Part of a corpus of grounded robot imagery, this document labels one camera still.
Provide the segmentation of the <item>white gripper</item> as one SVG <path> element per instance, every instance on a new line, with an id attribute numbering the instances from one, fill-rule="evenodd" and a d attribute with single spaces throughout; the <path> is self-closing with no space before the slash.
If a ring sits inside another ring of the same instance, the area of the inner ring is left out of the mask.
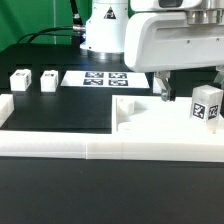
<path id="1" fill-rule="evenodd" d="M 126 27 L 124 61 L 132 71 L 155 72 L 165 102 L 176 98 L 165 70 L 217 66 L 214 82 L 224 90 L 224 22 L 189 25 L 185 12 L 135 14 Z"/>

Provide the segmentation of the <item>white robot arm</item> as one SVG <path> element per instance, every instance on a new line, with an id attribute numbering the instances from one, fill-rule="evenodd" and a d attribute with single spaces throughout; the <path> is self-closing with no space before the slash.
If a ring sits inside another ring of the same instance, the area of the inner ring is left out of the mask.
<path id="1" fill-rule="evenodd" d="M 165 100 L 174 97 L 173 70 L 214 66 L 224 73 L 224 0 L 92 0 L 81 51 L 124 58 L 152 72 Z"/>

